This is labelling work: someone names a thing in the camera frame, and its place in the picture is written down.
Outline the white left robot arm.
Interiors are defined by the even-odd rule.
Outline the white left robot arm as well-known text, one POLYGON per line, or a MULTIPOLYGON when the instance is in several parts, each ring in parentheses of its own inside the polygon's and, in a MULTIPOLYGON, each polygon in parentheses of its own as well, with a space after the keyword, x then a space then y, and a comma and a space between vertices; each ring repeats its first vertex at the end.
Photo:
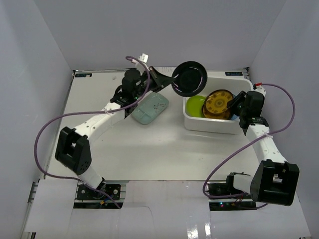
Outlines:
POLYGON ((137 107, 149 91, 159 92, 173 84, 175 77, 161 74, 149 67, 140 72, 127 70, 113 97, 99 113, 74 127, 64 127, 59 134, 55 159, 77 175, 95 199, 105 194, 104 178, 92 166, 90 144, 104 134, 113 124, 124 120, 137 107))

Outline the yellow patterned plate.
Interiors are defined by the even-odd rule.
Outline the yellow patterned plate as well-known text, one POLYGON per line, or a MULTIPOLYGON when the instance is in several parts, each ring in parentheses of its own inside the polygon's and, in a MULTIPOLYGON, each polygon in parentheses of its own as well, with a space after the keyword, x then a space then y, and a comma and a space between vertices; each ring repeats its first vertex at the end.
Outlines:
POLYGON ((234 95, 225 89, 216 90, 210 93, 204 102, 204 109, 209 113, 218 115, 228 110, 228 102, 234 99, 234 95))
POLYGON ((202 106, 202 114, 204 118, 207 119, 217 119, 217 120, 230 120, 233 116, 231 111, 227 110, 225 112, 222 112, 220 114, 213 114, 209 112, 205 106, 202 106))

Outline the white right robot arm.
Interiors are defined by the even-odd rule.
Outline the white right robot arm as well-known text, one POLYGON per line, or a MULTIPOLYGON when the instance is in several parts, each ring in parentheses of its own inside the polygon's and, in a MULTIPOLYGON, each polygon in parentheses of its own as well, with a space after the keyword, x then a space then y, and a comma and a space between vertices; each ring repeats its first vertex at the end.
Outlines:
POLYGON ((241 91, 227 104, 239 117, 239 125, 253 146, 259 166, 254 175, 230 173, 225 192, 232 199, 244 192, 255 202, 289 206, 294 200, 300 170, 278 151, 269 125, 261 116, 264 100, 262 93, 241 91))

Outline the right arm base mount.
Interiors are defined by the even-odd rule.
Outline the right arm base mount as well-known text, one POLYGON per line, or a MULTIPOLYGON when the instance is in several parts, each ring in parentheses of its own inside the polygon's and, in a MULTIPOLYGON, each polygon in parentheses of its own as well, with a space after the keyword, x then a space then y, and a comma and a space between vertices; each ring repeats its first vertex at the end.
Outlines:
POLYGON ((256 203, 249 195, 234 196, 235 194, 241 194, 241 192, 229 188, 226 182, 208 183, 205 192, 210 196, 230 196, 229 198, 209 199, 211 212, 257 210, 256 203))

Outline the black round plate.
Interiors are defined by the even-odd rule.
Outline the black round plate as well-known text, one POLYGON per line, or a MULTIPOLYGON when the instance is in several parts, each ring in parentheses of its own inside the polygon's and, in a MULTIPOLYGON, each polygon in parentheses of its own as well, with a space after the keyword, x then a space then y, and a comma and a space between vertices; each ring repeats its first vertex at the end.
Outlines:
POLYGON ((203 65, 187 61, 178 65, 173 71, 172 89, 182 97, 193 97, 206 86, 208 75, 203 65))

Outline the lime green round plate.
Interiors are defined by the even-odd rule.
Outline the lime green round plate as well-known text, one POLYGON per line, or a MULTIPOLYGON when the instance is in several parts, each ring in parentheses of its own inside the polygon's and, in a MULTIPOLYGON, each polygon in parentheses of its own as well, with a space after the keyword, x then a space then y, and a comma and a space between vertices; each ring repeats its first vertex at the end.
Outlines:
POLYGON ((190 97, 186 102, 186 111, 188 115, 195 118, 205 118, 202 112, 205 100, 205 96, 196 95, 190 97))

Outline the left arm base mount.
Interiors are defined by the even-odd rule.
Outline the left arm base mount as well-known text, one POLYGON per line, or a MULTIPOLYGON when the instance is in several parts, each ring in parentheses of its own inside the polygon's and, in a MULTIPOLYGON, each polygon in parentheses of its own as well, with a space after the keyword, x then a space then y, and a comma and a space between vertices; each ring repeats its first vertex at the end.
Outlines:
POLYGON ((89 189, 84 184, 78 184, 74 209, 120 209, 124 203, 124 191, 120 184, 106 184, 101 187, 101 192, 89 189))

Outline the light blue round plate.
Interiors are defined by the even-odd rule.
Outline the light blue round plate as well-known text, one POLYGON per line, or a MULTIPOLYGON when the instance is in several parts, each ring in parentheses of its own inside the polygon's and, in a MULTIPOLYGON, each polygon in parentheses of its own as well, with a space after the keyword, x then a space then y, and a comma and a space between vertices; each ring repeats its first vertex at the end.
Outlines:
POLYGON ((238 116, 236 115, 237 110, 235 109, 234 106, 232 106, 232 107, 230 108, 230 112, 231 112, 231 118, 230 118, 230 120, 236 120, 238 116))

